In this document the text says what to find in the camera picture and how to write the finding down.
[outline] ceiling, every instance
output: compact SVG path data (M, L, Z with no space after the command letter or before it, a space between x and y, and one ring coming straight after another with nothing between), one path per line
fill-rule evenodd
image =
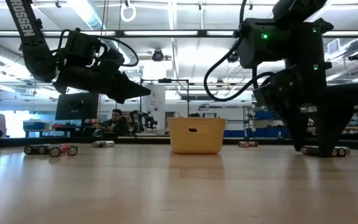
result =
M83 13L89 9L87 7L76 9L70 4L70 1L73 0L59 1L61 8L57 8L53 0L33 0L35 15L42 20L44 30L75 29L76 27L90 30L83 17ZM132 21L125 22L120 16L120 8L125 7L125 1L74 1L89 1L94 7L95 13L100 18L105 18L103 25L107 30L236 30L241 4L241 0L132 0L130 4L136 8L136 15ZM244 17L271 18L271 11L276 2L276 0L253 0L252 10L249 10L250 6L247 5ZM131 10L126 9L124 15L130 17ZM358 1L328 0L327 5L308 20L313 21L320 17L331 22L336 30L358 30ZM0 0L0 32L13 30L16 30L16 27L11 14L5 1ZM143 59L147 59L149 53L154 49L162 49L165 55L173 55L172 44L174 43L177 47L177 78L190 79L192 82L202 82L209 67L219 60L234 43L234 39L229 37L174 39L156 37L122 38L121 40L129 44ZM326 44L333 40L335 39L324 39L324 46L326 47ZM354 39L342 39L342 47L345 48L346 44L352 40ZM58 39L47 38L47 43L51 49L56 49ZM18 55L18 57L21 55L20 44L21 40L17 37L0 36L0 48ZM131 53L128 50L124 49L124 51L130 56ZM333 70L334 73L328 72L328 75L335 75L338 71L356 65L354 62L343 60L342 56L332 58L332 61L336 69ZM283 69L283 66L283 62L264 63L260 65L259 72L279 71ZM136 69L136 72L135 70L129 72L129 76L138 78L138 71L139 69ZM250 77L250 70L242 69L238 63L227 63L226 61L211 74L212 81L223 78L225 82L246 82ZM358 74L351 73L350 79L356 78L358 78ZM32 82L33 79L29 77L22 81ZM349 76L337 77L330 81L333 83L349 82Z

